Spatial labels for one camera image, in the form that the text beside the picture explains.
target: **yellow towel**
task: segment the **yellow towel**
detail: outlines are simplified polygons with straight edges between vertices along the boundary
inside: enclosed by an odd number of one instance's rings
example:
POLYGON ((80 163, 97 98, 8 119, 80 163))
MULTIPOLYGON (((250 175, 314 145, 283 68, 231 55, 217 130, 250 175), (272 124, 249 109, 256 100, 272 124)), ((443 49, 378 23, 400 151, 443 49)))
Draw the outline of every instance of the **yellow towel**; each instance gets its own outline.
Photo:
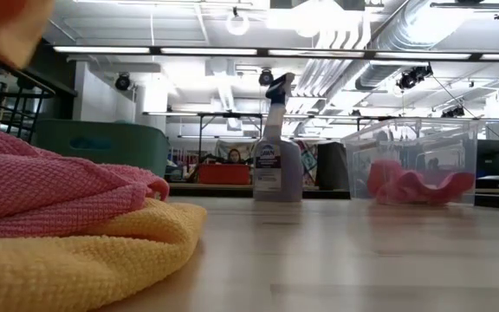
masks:
POLYGON ((180 269, 206 212, 147 199, 144 209, 79 236, 0 239, 0 311, 87 311, 180 269))

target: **green bin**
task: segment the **green bin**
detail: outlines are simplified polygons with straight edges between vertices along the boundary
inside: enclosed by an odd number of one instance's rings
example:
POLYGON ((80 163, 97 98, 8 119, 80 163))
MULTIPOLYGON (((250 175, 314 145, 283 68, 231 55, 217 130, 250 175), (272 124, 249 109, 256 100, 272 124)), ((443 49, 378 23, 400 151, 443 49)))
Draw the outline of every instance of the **green bin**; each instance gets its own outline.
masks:
POLYGON ((76 120, 39 120, 33 145, 98 164, 130 165, 165 176, 169 142, 154 127, 76 120))

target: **pink towel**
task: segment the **pink towel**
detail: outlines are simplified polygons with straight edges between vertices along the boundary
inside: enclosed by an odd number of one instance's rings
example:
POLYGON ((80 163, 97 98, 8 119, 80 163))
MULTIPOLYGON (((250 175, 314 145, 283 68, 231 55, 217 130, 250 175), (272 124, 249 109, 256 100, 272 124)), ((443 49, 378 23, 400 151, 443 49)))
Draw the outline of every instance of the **pink towel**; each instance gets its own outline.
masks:
POLYGON ((0 132, 0 237, 67 235, 168 192, 147 170, 62 157, 0 132))
POLYGON ((381 204, 448 204, 475 186, 475 175, 452 172, 438 185, 428 186, 423 174, 404 170, 398 161, 379 159, 371 164, 367 190, 381 204))

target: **spray bottle label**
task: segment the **spray bottle label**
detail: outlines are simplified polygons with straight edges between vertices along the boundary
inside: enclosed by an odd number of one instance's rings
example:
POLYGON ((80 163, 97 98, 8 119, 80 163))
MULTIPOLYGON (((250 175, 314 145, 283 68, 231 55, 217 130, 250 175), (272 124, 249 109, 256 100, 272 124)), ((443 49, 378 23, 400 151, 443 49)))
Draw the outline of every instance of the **spray bottle label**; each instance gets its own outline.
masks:
POLYGON ((281 147, 265 144, 257 150, 256 191, 279 192, 282 189, 281 147))

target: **table surface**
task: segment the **table surface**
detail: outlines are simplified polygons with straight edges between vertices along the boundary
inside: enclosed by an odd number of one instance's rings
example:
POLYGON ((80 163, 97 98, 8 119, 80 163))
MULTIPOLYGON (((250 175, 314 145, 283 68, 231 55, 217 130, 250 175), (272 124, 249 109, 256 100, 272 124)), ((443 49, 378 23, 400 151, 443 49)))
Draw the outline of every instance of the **table surface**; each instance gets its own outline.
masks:
POLYGON ((190 262, 105 312, 499 312, 499 211, 172 198, 208 209, 190 262))

